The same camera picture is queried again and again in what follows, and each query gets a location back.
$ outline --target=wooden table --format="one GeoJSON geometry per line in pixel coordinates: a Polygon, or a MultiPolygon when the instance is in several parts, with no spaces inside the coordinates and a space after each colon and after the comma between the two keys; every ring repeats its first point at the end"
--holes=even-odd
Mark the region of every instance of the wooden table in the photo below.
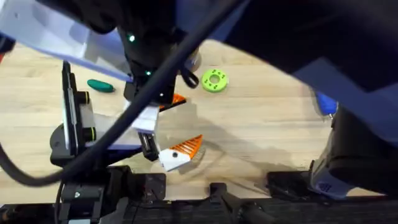
{"type": "MultiPolygon", "coordinates": [[[[236,49],[206,41],[200,48],[201,76],[222,69],[229,85],[221,93],[191,90],[178,78],[176,93],[188,103],[161,114],[157,139],[162,148],[199,134],[203,145],[193,162],[167,174],[167,199],[203,198],[210,182],[222,181],[239,197],[268,197],[269,171],[306,170],[325,147],[330,121],[317,112],[312,91],[300,81],[236,49]]],[[[49,139],[62,122],[60,60],[21,45],[0,66],[0,141],[12,160],[31,175],[58,169],[50,163],[49,139]]],[[[124,83],[72,66],[79,90],[90,92],[96,113],[123,111],[124,83]],[[112,83],[98,93],[90,78],[112,83]]],[[[143,156],[118,162],[135,172],[163,172],[143,156]]],[[[0,203],[54,202],[58,185],[24,187],[0,171],[0,203]]],[[[355,191],[354,194],[368,194],[355,191]]]]}

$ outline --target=dark teal object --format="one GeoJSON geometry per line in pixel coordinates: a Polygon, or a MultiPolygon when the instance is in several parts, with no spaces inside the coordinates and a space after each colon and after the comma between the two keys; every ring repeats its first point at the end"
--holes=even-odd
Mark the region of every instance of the dark teal object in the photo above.
{"type": "Polygon", "coordinates": [[[88,80],[87,85],[103,93],[112,93],[114,91],[114,88],[111,84],[99,80],[88,80]]]}
{"type": "Polygon", "coordinates": [[[319,110],[322,113],[323,116],[333,116],[336,111],[337,111],[337,102],[330,98],[329,96],[326,96],[323,93],[316,92],[315,93],[318,101],[318,106],[319,110]]]}

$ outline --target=orange and white object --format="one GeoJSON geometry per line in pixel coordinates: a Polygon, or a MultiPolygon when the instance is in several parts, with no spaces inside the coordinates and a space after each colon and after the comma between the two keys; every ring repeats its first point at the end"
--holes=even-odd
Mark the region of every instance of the orange and white object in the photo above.
{"type": "Polygon", "coordinates": [[[181,142],[178,145],[164,149],[159,152],[159,161],[166,171],[176,169],[188,162],[190,162],[195,154],[198,152],[202,135],[195,138],[181,142]]]}
{"type": "MultiPolygon", "coordinates": [[[[169,106],[168,108],[171,108],[171,107],[174,107],[174,106],[178,106],[178,105],[180,105],[182,103],[185,103],[185,102],[187,102],[187,99],[185,97],[183,97],[182,95],[174,93],[173,102],[172,102],[171,106],[169,106]]],[[[161,105],[161,106],[159,106],[159,108],[162,111],[165,108],[165,106],[161,105]]]]}

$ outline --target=green object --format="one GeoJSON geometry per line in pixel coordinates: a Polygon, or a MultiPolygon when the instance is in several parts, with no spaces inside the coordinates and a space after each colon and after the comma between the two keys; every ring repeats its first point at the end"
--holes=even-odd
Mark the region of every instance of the green object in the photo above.
{"type": "Polygon", "coordinates": [[[201,77],[203,88],[212,93],[218,93],[225,89],[228,84],[228,76],[220,69],[211,69],[201,77]]]}
{"type": "Polygon", "coordinates": [[[130,35],[128,38],[130,42],[134,42],[136,40],[136,37],[134,35],[130,35]]]}
{"type": "Polygon", "coordinates": [[[101,82],[99,80],[94,80],[94,79],[88,80],[87,85],[103,93],[111,93],[114,91],[114,88],[111,84],[106,82],[101,82]]]}

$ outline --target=green ring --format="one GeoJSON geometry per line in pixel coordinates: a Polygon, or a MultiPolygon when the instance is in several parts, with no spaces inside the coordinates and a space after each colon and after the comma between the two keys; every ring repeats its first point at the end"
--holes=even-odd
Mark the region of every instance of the green ring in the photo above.
{"type": "Polygon", "coordinates": [[[225,72],[221,71],[220,69],[211,69],[205,72],[203,76],[201,77],[201,85],[206,91],[212,92],[212,93],[218,93],[221,92],[225,89],[225,87],[228,84],[228,76],[225,74],[225,72]],[[217,76],[218,77],[218,83],[213,83],[210,81],[211,76],[217,76]]]}

